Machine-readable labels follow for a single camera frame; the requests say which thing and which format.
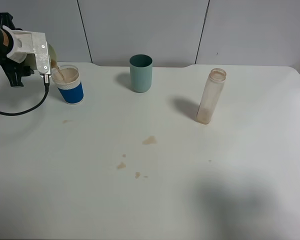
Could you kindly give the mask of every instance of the plastic bottle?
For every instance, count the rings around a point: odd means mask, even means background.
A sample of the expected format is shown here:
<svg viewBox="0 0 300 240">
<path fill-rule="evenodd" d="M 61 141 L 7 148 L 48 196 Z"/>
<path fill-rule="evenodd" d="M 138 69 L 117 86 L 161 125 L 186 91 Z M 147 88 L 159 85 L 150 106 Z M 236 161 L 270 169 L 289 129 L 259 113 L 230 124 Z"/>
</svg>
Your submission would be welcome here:
<svg viewBox="0 0 300 240">
<path fill-rule="evenodd" d="M 196 120 L 201 124 L 208 124 L 215 111 L 219 96 L 226 81 L 227 73 L 221 68 L 211 70 L 206 80 L 201 103 L 199 106 Z"/>
</svg>

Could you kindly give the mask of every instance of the gray wall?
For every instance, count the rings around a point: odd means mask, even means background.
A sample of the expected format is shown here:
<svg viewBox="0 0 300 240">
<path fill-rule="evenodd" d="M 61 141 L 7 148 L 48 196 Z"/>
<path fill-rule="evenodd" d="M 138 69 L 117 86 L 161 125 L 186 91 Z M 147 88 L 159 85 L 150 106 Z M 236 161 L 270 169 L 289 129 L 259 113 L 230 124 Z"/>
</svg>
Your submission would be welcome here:
<svg viewBox="0 0 300 240">
<path fill-rule="evenodd" d="M 144 53 L 161 67 L 300 72 L 300 0 L 210 0 L 204 25 L 207 6 L 208 0 L 0 0 L 0 12 L 10 12 L 17 27 L 46 33 L 60 61 L 126 66 Z"/>
</svg>

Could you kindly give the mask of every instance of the spilled liquid stain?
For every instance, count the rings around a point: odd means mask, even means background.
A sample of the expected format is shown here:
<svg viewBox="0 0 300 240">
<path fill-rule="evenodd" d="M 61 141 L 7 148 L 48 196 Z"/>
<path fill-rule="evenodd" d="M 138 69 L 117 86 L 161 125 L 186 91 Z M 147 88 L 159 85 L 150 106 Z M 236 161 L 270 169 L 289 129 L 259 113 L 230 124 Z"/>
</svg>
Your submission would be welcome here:
<svg viewBox="0 0 300 240">
<path fill-rule="evenodd" d="M 126 164 L 122 161 L 118 166 L 116 166 L 116 169 L 120 170 L 120 169 L 124 169 L 126 168 Z"/>
<path fill-rule="evenodd" d="M 138 171 L 136 171 L 136 172 L 135 172 L 135 179 L 138 179 L 140 176 L 141 176 L 141 173 L 138 172 Z"/>
<path fill-rule="evenodd" d="M 157 140 L 156 140 L 155 136 L 150 136 L 142 142 L 143 145 L 156 144 L 156 143 L 157 143 Z"/>
</svg>

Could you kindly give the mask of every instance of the blue paper cup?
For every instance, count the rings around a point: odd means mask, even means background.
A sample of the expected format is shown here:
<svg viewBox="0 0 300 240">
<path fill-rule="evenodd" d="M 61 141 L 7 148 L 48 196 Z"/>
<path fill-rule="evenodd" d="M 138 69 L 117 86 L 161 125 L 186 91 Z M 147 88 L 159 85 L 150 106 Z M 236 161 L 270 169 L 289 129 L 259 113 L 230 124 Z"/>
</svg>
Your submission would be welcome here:
<svg viewBox="0 0 300 240">
<path fill-rule="evenodd" d="M 59 67 L 65 81 L 57 69 L 52 71 L 52 80 L 59 89 L 67 104 L 79 104 L 84 99 L 84 91 L 79 78 L 79 70 L 73 65 L 62 65 Z"/>
</svg>

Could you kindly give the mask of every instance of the tabletop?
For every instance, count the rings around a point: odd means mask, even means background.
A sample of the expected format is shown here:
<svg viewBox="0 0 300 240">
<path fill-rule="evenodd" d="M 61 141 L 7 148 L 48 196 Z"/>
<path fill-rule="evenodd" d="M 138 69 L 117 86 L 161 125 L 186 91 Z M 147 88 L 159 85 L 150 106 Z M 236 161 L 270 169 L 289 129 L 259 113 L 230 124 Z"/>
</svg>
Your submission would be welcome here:
<svg viewBox="0 0 300 240">
<path fill-rule="evenodd" d="M 290 67 L 153 68 L 71 63 L 84 99 L 0 115 L 0 239 L 300 240 L 300 75 Z M 210 124 L 195 121 L 213 68 L 227 78 Z M 44 95 L 38 74 L 0 111 Z"/>
</svg>

